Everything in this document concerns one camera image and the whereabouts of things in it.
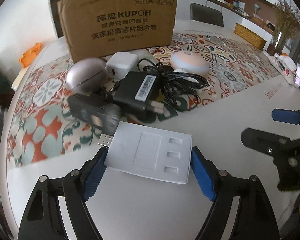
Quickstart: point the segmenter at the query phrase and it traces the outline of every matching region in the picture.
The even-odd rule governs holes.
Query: usb connector
[[[106,147],[110,147],[113,136],[101,134],[98,144]]]

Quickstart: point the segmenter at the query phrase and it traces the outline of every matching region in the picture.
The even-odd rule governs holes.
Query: white table
[[[185,33],[185,30],[192,30],[186,31],[189,33],[206,32],[208,35],[216,33],[216,36],[242,41],[232,31],[222,27],[176,20],[174,32]],[[72,169],[80,168],[98,150],[98,147],[91,147],[25,167],[9,171],[6,169],[6,139],[26,78],[32,69],[67,53],[64,38],[43,49],[17,89],[3,129],[0,192],[8,224],[16,239],[24,208],[39,176],[46,174],[51,179],[63,177]],[[265,92],[280,83],[282,87],[268,99]],[[298,193],[279,192],[276,187],[279,177],[272,158],[245,148],[240,141],[241,132],[247,127],[282,134],[291,139],[300,138],[300,126],[274,122],[271,119],[274,108],[300,109],[300,90],[290,86],[280,75],[228,98],[194,109],[191,114],[179,113],[178,118],[158,123],[156,127],[192,134],[193,146],[197,146],[218,169],[225,169],[233,176],[242,178],[248,178],[252,174],[259,176],[281,226],[289,215],[291,208],[287,207],[291,199],[296,198]],[[63,198],[59,199],[68,237],[76,239],[65,201]],[[228,239],[231,233],[237,203],[238,199],[235,199],[224,239]],[[184,240],[195,239],[211,202],[202,195],[192,171],[189,182],[178,185],[107,169],[96,195],[89,199],[87,207],[105,240]]]

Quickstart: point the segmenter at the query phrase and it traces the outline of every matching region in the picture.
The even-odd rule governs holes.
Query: black cable
[[[111,92],[110,91],[108,92],[105,87],[99,88],[97,91],[94,91],[93,94],[103,97],[103,100],[108,103],[113,102],[113,96]]]
[[[208,87],[209,84],[207,80],[197,74],[191,73],[181,73],[181,72],[174,72],[168,71],[162,62],[158,62],[154,64],[151,60],[147,58],[142,58],[138,61],[138,70],[141,72],[139,64],[141,61],[146,60],[151,63],[151,65],[145,66],[143,68],[144,72],[148,72],[149,74],[153,75],[160,75],[160,83],[161,83],[161,93],[164,95],[165,101],[168,105],[172,106],[177,111],[185,111],[181,109],[174,96],[177,95],[193,95],[197,102],[195,106],[187,109],[188,111],[196,108],[199,103],[199,97],[197,95],[197,90],[202,89],[204,87]],[[192,82],[189,80],[184,79],[185,77],[190,77],[195,79],[197,82]]]

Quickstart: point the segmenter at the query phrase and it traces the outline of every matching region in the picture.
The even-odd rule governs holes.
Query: pink round humidifier
[[[170,64],[173,69],[184,69],[188,73],[206,76],[209,71],[209,62],[199,54],[191,51],[178,51],[171,56]]]

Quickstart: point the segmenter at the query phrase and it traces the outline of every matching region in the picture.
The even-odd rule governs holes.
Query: white wall
[[[0,7],[0,69],[13,81],[19,58],[37,42],[57,38],[50,0],[5,0]]]

